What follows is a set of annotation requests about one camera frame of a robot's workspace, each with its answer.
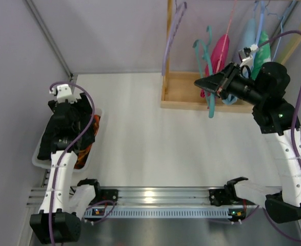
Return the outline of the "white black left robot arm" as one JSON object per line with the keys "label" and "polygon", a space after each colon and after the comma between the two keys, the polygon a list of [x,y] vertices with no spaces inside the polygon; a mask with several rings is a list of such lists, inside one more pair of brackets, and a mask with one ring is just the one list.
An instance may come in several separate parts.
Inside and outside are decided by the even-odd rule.
{"label": "white black left robot arm", "polygon": [[77,86],[81,94],[75,97],[71,90],[74,85],[58,81],[49,89],[56,99],[48,102],[52,115],[37,159],[51,162],[50,176],[43,202],[30,217],[30,227],[42,244],[77,242],[88,209],[116,205],[114,199],[102,197],[97,179],[81,180],[76,189],[71,186],[75,166],[86,163],[99,126],[92,97],[81,86]]}

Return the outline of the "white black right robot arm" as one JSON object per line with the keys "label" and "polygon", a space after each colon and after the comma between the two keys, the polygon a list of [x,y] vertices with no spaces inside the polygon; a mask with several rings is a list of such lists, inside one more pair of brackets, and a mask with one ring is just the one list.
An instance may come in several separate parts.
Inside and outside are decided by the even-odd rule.
{"label": "white black right robot arm", "polygon": [[231,200],[248,200],[265,209],[276,223],[301,219],[301,140],[295,108],[284,99],[290,76],[276,62],[264,63],[256,77],[244,77],[242,67],[228,64],[195,85],[224,99],[236,96],[253,106],[252,115],[268,144],[277,167],[281,189],[269,188],[239,177],[227,182]]}

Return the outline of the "black trousers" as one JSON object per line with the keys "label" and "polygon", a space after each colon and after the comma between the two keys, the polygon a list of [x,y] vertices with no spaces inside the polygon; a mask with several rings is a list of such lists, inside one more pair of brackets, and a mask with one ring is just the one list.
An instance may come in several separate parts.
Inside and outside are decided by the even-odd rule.
{"label": "black trousers", "polygon": [[52,153],[64,150],[84,130],[92,113],[87,98],[73,104],[51,100],[48,106],[53,114],[41,138],[39,160],[50,160]]}

